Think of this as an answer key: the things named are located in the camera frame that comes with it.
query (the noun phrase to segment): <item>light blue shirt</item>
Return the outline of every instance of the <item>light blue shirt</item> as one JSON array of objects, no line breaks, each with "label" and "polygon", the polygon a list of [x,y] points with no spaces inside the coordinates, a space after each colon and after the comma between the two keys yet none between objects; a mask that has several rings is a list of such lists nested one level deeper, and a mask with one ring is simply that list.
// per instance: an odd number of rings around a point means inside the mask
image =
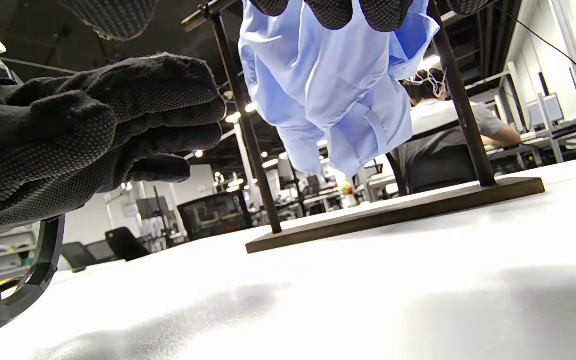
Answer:
[{"label": "light blue shirt", "polygon": [[317,143],[330,165],[355,175],[412,137],[410,100],[398,80],[418,70],[439,30],[414,0],[402,28],[370,28],[359,0],[341,30],[327,30],[302,1],[265,16],[244,0],[239,53],[259,115],[277,128],[295,169],[320,174]]}]

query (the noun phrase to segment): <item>glove fingers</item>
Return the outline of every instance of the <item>glove fingers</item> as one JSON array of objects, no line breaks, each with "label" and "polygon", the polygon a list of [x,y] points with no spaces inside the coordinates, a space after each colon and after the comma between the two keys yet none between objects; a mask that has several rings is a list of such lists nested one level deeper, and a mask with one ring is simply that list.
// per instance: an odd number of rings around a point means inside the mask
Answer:
[{"label": "glove fingers", "polygon": [[134,137],[123,147],[115,170],[113,189],[130,181],[130,171],[134,164],[142,160],[159,158],[161,154],[212,149],[221,139],[222,127],[218,123],[182,129],[170,127],[151,129]]},{"label": "glove fingers", "polygon": [[329,30],[343,29],[353,18],[352,0],[304,0],[322,25]]},{"label": "glove fingers", "polygon": [[220,97],[205,61],[160,54],[131,58],[74,76],[61,91],[82,89],[110,105],[120,119],[210,103]]},{"label": "glove fingers", "polygon": [[210,105],[210,116],[203,119],[204,125],[214,124],[226,116],[226,102],[219,94],[209,89],[196,86],[183,86],[176,84],[158,84],[144,87],[141,91],[124,91],[116,93],[106,104],[114,109],[119,123],[126,123],[139,119],[146,114],[160,114],[175,110],[185,111],[191,107]]},{"label": "glove fingers", "polygon": [[155,16],[158,0],[59,0],[102,39],[130,41],[139,37]]},{"label": "glove fingers", "polygon": [[359,0],[361,11],[370,27],[382,33],[391,33],[404,25],[413,0]]},{"label": "glove fingers", "polygon": [[[110,107],[82,91],[35,102],[28,116],[36,121],[35,132],[63,134],[1,150],[0,189],[71,173],[93,164],[112,145],[117,126]],[[58,122],[66,122],[70,129],[63,131]]]},{"label": "glove fingers", "polygon": [[190,164],[181,157],[143,159],[132,166],[128,178],[131,182],[181,183],[190,178]]},{"label": "glove fingers", "polygon": [[224,101],[221,98],[204,105],[197,105],[157,114],[146,114],[117,128],[112,148],[125,145],[130,139],[157,128],[187,128],[217,124],[224,118]]},{"label": "glove fingers", "polygon": [[250,3],[265,16],[280,16],[288,7],[288,0],[250,0]]},{"label": "glove fingers", "polygon": [[448,0],[448,6],[459,15],[469,16],[494,2],[496,0]]}]

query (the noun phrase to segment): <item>white table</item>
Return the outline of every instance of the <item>white table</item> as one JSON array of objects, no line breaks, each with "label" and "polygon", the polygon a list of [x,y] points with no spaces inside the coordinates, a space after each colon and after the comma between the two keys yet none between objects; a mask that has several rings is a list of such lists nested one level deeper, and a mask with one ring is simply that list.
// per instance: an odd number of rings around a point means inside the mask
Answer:
[{"label": "white table", "polygon": [[51,285],[0,360],[576,360],[576,161],[523,174],[548,192],[247,255],[255,228]]}]

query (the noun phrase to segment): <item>office chair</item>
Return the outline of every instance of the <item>office chair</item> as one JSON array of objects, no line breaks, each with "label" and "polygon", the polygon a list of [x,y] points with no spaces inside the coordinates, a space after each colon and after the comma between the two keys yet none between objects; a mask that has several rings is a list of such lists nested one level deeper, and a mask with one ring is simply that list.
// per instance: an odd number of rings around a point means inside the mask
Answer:
[{"label": "office chair", "polygon": [[66,258],[74,272],[95,265],[97,259],[82,243],[67,243],[61,246],[61,255]]},{"label": "office chair", "polygon": [[441,137],[436,139],[433,146],[424,151],[430,155],[403,164],[405,173],[402,176],[407,187],[407,193],[419,194],[478,180],[471,154],[465,144],[466,141],[464,141],[464,145],[448,146],[436,151],[443,138],[452,134],[463,135],[459,120],[414,135],[406,143],[414,144],[414,142],[420,142],[438,134]]},{"label": "office chair", "polygon": [[105,241],[119,260],[132,262],[151,252],[143,246],[127,227],[119,227],[105,233]]},{"label": "office chair", "polygon": [[119,260],[106,240],[100,240],[86,245],[86,249],[96,260],[96,264],[103,264]]},{"label": "office chair", "polygon": [[199,198],[177,209],[191,242],[253,228],[242,190]]}]

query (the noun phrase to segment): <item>metal rack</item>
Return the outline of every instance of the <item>metal rack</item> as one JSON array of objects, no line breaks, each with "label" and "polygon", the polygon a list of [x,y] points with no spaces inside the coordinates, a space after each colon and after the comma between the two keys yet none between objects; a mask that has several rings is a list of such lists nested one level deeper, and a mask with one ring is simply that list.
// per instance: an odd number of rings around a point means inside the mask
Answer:
[{"label": "metal rack", "polygon": [[425,219],[432,216],[540,194],[546,191],[541,178],[505,178],[501,181],[495,180],[489,158],[482,143],[479,128],[474,118],[473,109],[471,109],[468,94],[464,87],[461,71],[457,66],[457,60],[455,59],[450,39],[448,39],[448,34],[443,26],[441,12],[435,0],[432,0],[428,6],[428,16],[434,18],[441,26],[432,44],[437,55],[441,58],[443,68],[446,69],[446,82],[454,100],[455,109],[461,123],[461,129],[466,137],[470,156],[479,179],[478,185],[381,207],[368,212],[350,214],[301,227],[290,228],[285,231],[282,230],[277,215],[277,208],[274,205],[270,192],[268,178],[262,167],[262,157],[255,131],[250,117],[245,111],[245,93],[242,84],[237,78],[234,63],[235,57],[233,56],[226,32],[224,31],[224,23],[220,14],[221,11],[227,9],[235,2],[237,2],[237,0],[213,0],[206,5],[201,5],[198,11],[195,11],[194,14],[182,21],[182,27],[186,32],[190,32],[203,25],[203,23],[210,22],[237,104],[237,111],[241,114],[239,122],[244,133],[244,142],[248,151],[252,171],[254,171],[258,179],[261,198],[268,214],[270,227],[272,228],[272,234],[265,235],[246,244],[248,253],[257,253],[259,251],[326,239],[357,231],[404,223],[406,221]]}]

